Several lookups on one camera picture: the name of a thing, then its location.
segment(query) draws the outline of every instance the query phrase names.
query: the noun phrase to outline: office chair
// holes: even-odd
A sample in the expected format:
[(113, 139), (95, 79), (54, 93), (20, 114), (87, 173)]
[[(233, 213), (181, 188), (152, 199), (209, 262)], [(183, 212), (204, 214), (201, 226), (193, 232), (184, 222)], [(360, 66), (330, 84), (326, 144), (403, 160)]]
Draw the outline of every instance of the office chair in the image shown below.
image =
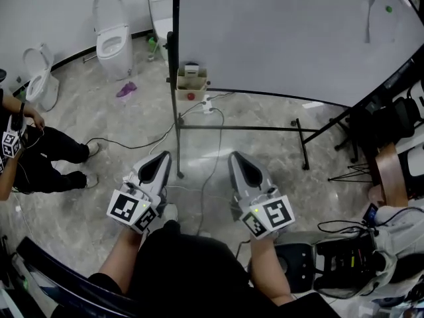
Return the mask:
[(377, 148), (413, 136), (415, 123), (422, 120), (418, 106), (411, 98), (400, 97), (373, 113), (363, 108), (358, 109), (350, 115), (350, 128), (339, 123), (347, 133), (347, 138), (336, 145), (335, 150), (339, 151), (352, 142), (354, 158), (351, 161), (355, 163), (358, 161), (358, 145), (366, 155), (371, 152), (370, 155), (375, 156)]

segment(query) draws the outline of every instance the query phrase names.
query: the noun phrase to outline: cable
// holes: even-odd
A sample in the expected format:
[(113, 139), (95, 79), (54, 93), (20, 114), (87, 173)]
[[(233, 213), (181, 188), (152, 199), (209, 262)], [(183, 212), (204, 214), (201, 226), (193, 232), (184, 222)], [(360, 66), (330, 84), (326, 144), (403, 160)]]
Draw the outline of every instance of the cable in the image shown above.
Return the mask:
[[(186, 188), (184, 186), (179, 186), (179, 185), (167, 185), (166, 187), (170, 187), (170, 188), (172, 188), (172, 187), (174, 187), (174, 188), (181, 188), (181, 189), (184, 189), (184, 190), (189, 191), (189, 192), (201, 192), (201, 189), (190, 189), (190, 188)], [(224, 200), (226, 200), (228, 202), (231, 202), (231, 199), (228, 199), (226, 197), (220, 197), (219, 195), (206, 194), (206, 196), (207, 197), (210, 197), (210, 198), (224, 199)]]
[(18, 165), (19, 165), (19, 166), (23, 169), (24, 174), (25, 174), (25, 178), (26, 178), (26, 180), (27, 180), (27, 182), (28, 182), (28, 185), (30, 185), (30, 182), (29, 182), (29, 180), (28, 180), (27, 173), (25, 172), (25, 169), (23, 168), (23, 166), (21, 165), (21, 163), (20, 163), (20, 162), (18, 162)]
[[(212, 107), (211, 110), (216, 110), (216, 111), (220, 112), (220, 114), (221, 114), (221, 116), (223, 118), (223, 122), (221, 123), (221, 126), (223, 126), (224, 125), (224, 122), (225, 122), (224, 113), (222, 113), (220, 109), (217, 109), (217, 108), (214, 108), (214, 107)], [(205, 180), (205, 182), (203, 183), (203, 185), (201, 187), (201, 192), (200, 192), (200, 213), (201, 213), (200, 215), (201, 216), (200, 216), (199, 228), (197, 229), (197, 233), (196, 233), (197, 236), (199, 235), (201, 226), (203, 224), (203, 196), (204, 196), (204, 193), (205, 193), (205, 187), (207, 185), (207, 182), (212, 178), (213, 174), (215, 173), (215, 170), (217, 169), (218, 160), (219, 160), (219, 153), (221, 152), (221, 141), (222, 141), (222, 138), (223, 138), (223, 130), (220, 129), (219, 130), (219, 144), (218, 144), (218, 155), (217, 155), (217, 159), (215, 161), (215, 165), (213, 167), (213, 170), (212, 170), (211, 175), (209, 177), (207, 177), (207, 179)]]
[(114, 144), (118, 144), (119, 146), (128, 148), (129, 150), (136, 150), (138, 148), (143, 148), (143, 147), (147, 147), (147, 146), (156, 144), (157, 142), (161, 141), (166, 136), (166, 134), (167, 133), (165, 133), (163, 136), (161, 136), (158, 140), (152, 141), (152, 142), (145, 144), (145, 145), (142, 145), (142, 146), (129, 147), (129, 146), (126, 146), (124, 144), (121, 144), (120, 142), (117, 142), (117, 141), (114, 141), (114, 140), (109, 140), (109, 139), (106, 139), (106, 138), (100, 138), (100, 137), (91, 138), (89, 141), (86, 142), (86, 145), (88, 145), (88, 143), (92, 140), (104, 140), (104, 141), (107, 141), (107, 142), (113, 142)]
[(25, 147), (25, 150), (28, 150), (29, 148), (33, 147), (41, 139), (41, 137), (44, 135), (44, 129), (41, 129), (41, 131), (42, 131), (42, 134), (38, 137), (36, 142), (32, 144), (31, 146)]
[(19, 199), (18, 199), (18, 197), (16, 196), (16, 194), (13, 194), (13, 195), (15, 196), (15, 199), (16, 199), (16, 201), (17, 201), (17, 202), (18, 202), (18, 204), (19, 204), (19, 209), (21, 210), (22, 217), (23, 217), (23, 219), (24, 219), (24, 222), (25, 222), (26, 227), (28, 228), (29, 233), (31, 234), (32, 240), (33, 240), (33, 241), (36, 241), (36, 240), (35, 240), (35, 238), (34, 238), (34, 235), (33, 235), (33, 233), (32, 233), (32, 230), (31, 230), (31, 228), (30, 228), (30, 227), (29, 227), (29, 225), (28, 225), (28, 221), (27, 221), (27, 218), (25, 217), (25, 213), (24, 213), (24, 211), (22, 210), (21, 202), (19, 201)]
[(209, 100), (212, 100), (212, 99), (214, 99), (214, 98), (218, 98), (218, 97), (222, 97), (222, 98), (224, 98), (224, 97), (226, 97), (226, 96), (228, 96), (228, 95), (231, 95), (231, 94), (234, 94), (235, 92), (229, 92), (229, 93), (225, 93), (225, 94), (218, 94), (218, 95), (216, 95), (216, 96), (214, 96), (214, 97), (209, 97), (209, 98), (207, 98), (206, 100), (207, 101), (209, 101)]
[[(357, 224), (357, 225), (361, 225), (361, 226), (349, 226), (349, 227), (345, 227), (345, 228), (343, 228), (343, 229), (335, 230), (335, 231), (328, 231), (328, 230), (325, 230), (325, 229), (322, 229), (322, 228), (321, 228), (321, 225), (330, 224), (330, 223), (349, 223), (349, 224)], [(324, 221), (324, 222), (319, 223), (319, 224), (317, 225), (318, 229), (319, 229), (321, 232), (325, 232), (325, 233), (342, 233), (343, 231), (348, 230), (348, 229), (360, 229), (360, 230), (365, 230), (365, 229), (363, 228), (363, 226), (364, 226), (364, 225), (363, 225), (362, 223), (359, 223), (358, 221), (350, 221), (350, 220), (330, 220), (330, 221)]]
[(410, 210), (416, 210), (416, 211), (420, 211), (421, 213), (424, 213), (424, 210), (420, 209), (419, 207), (405, 207), (404, 209), (401, 209), (400, 211), (398, 211), (394, 215), (392, 215), (384, 223), (378, 224), (377, 227), (384, 226), (385, 224), (387, 224), (388, 222), (390, 222), (394, 217), (396, 217), (400, 213), (405, 212), (405, 211), (410, 211)]
[[(192, 112), (189, 112), (189, 110), (190, 109), (188, 109), (187, 111), (185, 111), (182, 115), (180, 115), (180, 118), (184, 118), (186, 115), (188, 115), (188, 114), (192, 114), (192, 113), (196, 113), (197, 111), (192, 111)], [(165, 140), (166, 140), (166, 138), (168, 137), (168, 134), (171, 132), (171, 130), (172, 130), (172, 127), (174, 127), (174, 125), (175, 125), (175, 123), (173, 123), (172, 125), (171, 125), (171, 127), (165, 132), (165, 137), (160, 141), (160, 142), (158, 142), (156, 145), (154, 145), (153, 147), (152, 147), (152, 149), (149, 151), (149, 155), (150, 154), (152, 154), (152, 152), (153, 152), (153, 150), (156, 148), (156, 147), (158, 147), (160, 144), (162, 144)]]
[[(184, 115), (187, 115), (187, 114), (188, 114), (188, 111), (191, 111), (194, 107), (196, 107), (196, 106), (198, 106), (198, 105), (201, 105), (201, 104), (206, 104), (206, 102), (201, 101), (200, 103), (195, 104), (194, 106), (190, 107), (187, 111), (185, 111), (185, 112), (182, 114), (182, 116), (181, 116), (181, 117), (183, 117)], [(171, 129), (172, 129), (172, 127), (173, 127), (174, 125), (175, 125), (175, 124), (172, 124), (172, 125), (171, 125), (171, 127), (170, 127), (170, 128), (169, 128), (169, 129), (168, 129), (168, 130), (164, 133), (164, 135), (163, 135), (163, 136), (161, 136), (158, 140), (155, 140), (155, 141), (149, 142), (148, 144), (145, 144), (145, 145), (142, 145), (142, 146), (129, 147), (129, 146), (127, 146), (127, 145), (121, 144), (120, 142), (117, 142), (117, 141), (114, 141), (114, 140), (109, 140), (109, 139), (106, 139), (106, 138), (101, 138), (101, 137), (91, 138), (89, 141), (87, 141), (87, 142), (86, 142), (86, 145), (88, 145), (88, 144), (89, 144), (89, 142), (91, 142), (92, 140), (104, 140), (104, 141), (107, 141), (107, 142), (112, 142), (112, 143), (114, 143), (114, 144), (118, 144), (119, 146), (122, 146), (122, 147), (128, 148), (129, 150), (137, 150), (137, 149), (139, 149), (139, 148), (144, 148), (144, 147), (147, 147), (147, 146), (150, 146), (150, 145), (156, 144), (157, 142), (160, 142), (162, 139), (166, 138), (166, 136), (167, 136), (167, 135), (168, 135), (168, 133), (171, 131)]]
[(248, 244), (248, 243), (250, 243), (250, 239), (249, 240), (246, 240), (246, 241), (240, 241), (240, 244), (238, 244), (238, 248), (237, 248), (237, 252), (236, 252), (236, 260), (239, 259), (239, 254), (240, 254), (241, 246), (243, 244)]

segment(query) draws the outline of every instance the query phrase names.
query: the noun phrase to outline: white box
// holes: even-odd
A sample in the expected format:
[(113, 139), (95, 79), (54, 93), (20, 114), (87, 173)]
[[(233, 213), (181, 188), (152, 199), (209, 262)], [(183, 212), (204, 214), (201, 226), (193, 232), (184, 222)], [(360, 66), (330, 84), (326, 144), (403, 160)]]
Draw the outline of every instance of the white box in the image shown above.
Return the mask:
[(4, 156), (14, 158), (21, 148), (19, 137), (15, 134), (3, 132), (1, 148), (3, 149)]
[(264, 238), (295, 221), (286, 195), (250, 206), (240, 220), (256, 239)]
[(143, 233), (153, 222), (159, 220), (158, 212), (151, 202), (115, 189), (107, 215), (114, 220)]

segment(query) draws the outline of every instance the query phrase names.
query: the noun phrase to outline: sneaker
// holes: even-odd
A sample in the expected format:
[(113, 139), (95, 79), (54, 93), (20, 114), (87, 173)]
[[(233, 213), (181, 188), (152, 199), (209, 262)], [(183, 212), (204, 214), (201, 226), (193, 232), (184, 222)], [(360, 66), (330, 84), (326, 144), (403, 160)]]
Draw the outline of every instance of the sneaker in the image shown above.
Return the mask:
[(165, 223), (169, 220), (178, 221), (178, 210), (175, 204), (167, 204), (164, 208), (163, 218)]
[(97, 144), (95, 141), (89, 142), (87, 146), (88, 146), (88, 158), (91, 156), (94, 156), (100, 150), (99, 144)]
[(99, 178), (97, 177), (97, 174), (87, 174), (85, 177), (87, 178), (85, 188), (92, 188), (99, 183)]

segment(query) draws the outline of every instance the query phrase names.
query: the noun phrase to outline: toilet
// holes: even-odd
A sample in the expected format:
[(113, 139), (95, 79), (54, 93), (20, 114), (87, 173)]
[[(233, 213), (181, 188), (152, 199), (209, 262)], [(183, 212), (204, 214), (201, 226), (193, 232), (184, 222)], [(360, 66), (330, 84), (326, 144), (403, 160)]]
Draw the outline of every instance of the toilet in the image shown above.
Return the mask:
[(168, 64), (165, 48), (168, 32), (172, 31), (172, 0), (148, 0), (154, 32), (158, 37), (159, 49)]
[(97, 58), (107, 75), (122, 80), (133, 70), (133, 43), (123, 0), (94, 0)]
[(54, 57), (47, 44), (36, 48), (28, 48), (23, 55), (25, 68), (31, 76), (26, 89), (26, 100), (32, 104), (40, 104), (45, 111), (55, 106), (58, 100), (59, 80), (50, 70)]

